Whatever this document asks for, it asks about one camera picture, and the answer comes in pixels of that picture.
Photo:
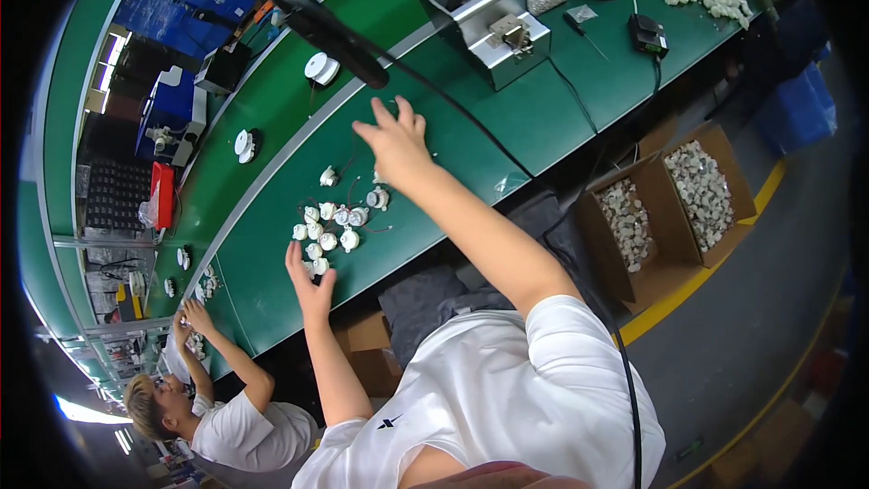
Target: screwdriver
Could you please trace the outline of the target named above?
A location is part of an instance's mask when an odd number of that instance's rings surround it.
[[[603,57],[604,59],[606,59],[606,56],[603,54],[603,51],[601,51],[601,49],[597,47],[597,45],[594,43],[594,41],[592,40],[592,38],[589,38],[589,37],[588,37],[588,34],[586,34],[586,30],[585,30],[584,28],[582,28],[582,26],[580,25],[579,21],[577,21],[576,19],[574,19],[573,16],[570,15],[569,13],[567,13],[567,12],[564,13],[564,20],[568,23],[568,25],[569,25],[570,27],[573,27],[574,31],[576,31],[577,33],[579,33],[580,36],[585,36],[586,39],[591,43],[591,45],[594,46],[594,49],[596,49],[597,52],[601,54],[601,57]]]

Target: blonde hair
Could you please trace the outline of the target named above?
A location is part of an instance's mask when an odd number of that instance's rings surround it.
[[[154,399],[154,381],[138,374],[124,389],[124,406],[133,419],[133,428],[151,440],[174,440],[178,435],[163,426],[163,411]]]

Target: red tray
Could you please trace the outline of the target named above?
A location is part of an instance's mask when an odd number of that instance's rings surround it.
[[[154,191],[160,183],[158,195],[158,221],[154,228],[158,231],[172,226],[172,210],[175,204],[175,171],[169,165],[154,163],[151,169],[151,200],[154,200]]]

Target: green workbench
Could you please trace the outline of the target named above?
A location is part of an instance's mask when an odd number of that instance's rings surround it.
[[[637,2],[642,14],[662,23],[667,31],[671,51],[662,63],[664,84],[739,30],[735,21],[712,19],[700,5],[674,8],[663,0]],[[351,27],[387,47],[427,20],[416,0],[327,0],[327,4]],[[379,13],[371,14],[372,8],[362,7],[366,4],[378,5]],[[608,60],[560,18],[564,9],[581,4],[590,5],[599,16],[584,27]],[[570,0],[540,17],[553,31],[552,60],[575,85],[598,130],[644,101],[654,87],[651,58],[629,45],[625,23],[631,12],[631,0]],[[175,247],[191,245],[195,266],[257,175],[308,118],[310,88],[297,72],[314,52],[294,34],[287,35],[214,125],[181,191],[183,214],[177,232],[161,247],[162,254],[169,253],[158,258],[158,284],[173,276],[179,288],[185,288],[193,272],[180,271]],[[549,168],[594,136],[592,125],[549,62],[493,92],[458,52],[437,37],[421,42],[404,60],[468,107],[532,173]],[[261,180],[253,188],[255,197],[217,246],[212,264],[223,288],[209,300],[208,308],[218,327],[252,355],[301,329],[301,314],[283,267],[292,227],[301,222],[297,206],[309,197],[318,202],[359,202],[373,187],[373,156],[350,129],[353,120],[371,120],[371,96],[385,101],[396,94],[407,97],[428,120],[427,142],[437,153],[435,160],[489,204],[527,179],[452,108],[401,72],[389,71],[391,81],[386,89],[364,87],[356,92],[294,153],[282,156],[287,157],[285,162],[267,182]],[[315,108],[351,78],[342,72],[329,88],[316,94]],[[239,166],[231,143],[239,130],[251,127],[263,131],[265,143],[253,163]],[[327,165],[340,171],[351,157],[336,187],[319,186],[320,173]],[[361,179],[348,198],[357,176]],[[387,212],[373,210],[371,216],[370,229],[392,228],[381,233],[359,231],[363,237],[359,248],[351,254],[340,248],[329,254],[339,273],[336,305],[442,239],[435,224],[397,192],[392,193]],[[148,307],[152,316],[166,315],[176,309],[177,299],[166,299],[162,287],[156,287]],[[228,371],[223,360],[213,355],[212,375],[219,377]]]

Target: logo on shirt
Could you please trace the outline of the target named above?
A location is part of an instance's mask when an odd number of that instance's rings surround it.
[[[395,428],[396,426],[393,425],[393,423],[395,423],[395,422],[398,420],[398,418],[402,417],[402,415],[404,415],[404,414],[402,413],[401,415],[399,415],[399,416],[396,417],[396,418],[392,418],[392,419],[384,419],[384,420],[383,420],[383,425],[377,427],[377,430]]]

